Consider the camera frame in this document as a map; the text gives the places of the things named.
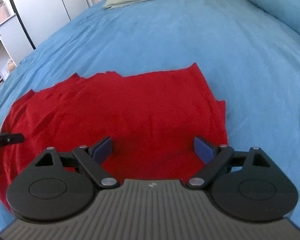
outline red t-shirt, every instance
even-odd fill
[[[26,139],[0,149],[0,200],[6,207],[8,185],[49,146],[66,152],[110,136],[113,152],[102,167],[122,182],[188,180],[204,166],[193,151],[195,136],[227,144],[225,102],[215,100],[196,64],[130,77],[74,74],[17,100],[2,132]]]

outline ribbed gray surface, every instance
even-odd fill
[[[15,221],[4,240],[299,240],[288,220],[249,224],[213,207],[203,191],[179,180],[125,180],[103,190],[83,213],[49,225]]]

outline screw head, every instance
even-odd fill
[[[204,180],[201,178],[191,178],[189,179],[189,184],[192,186],[202,186],[204,184]]]
[[[101,180],[103,186],[113,186],[117,183],[117,180],[114,178],[104,178]]]

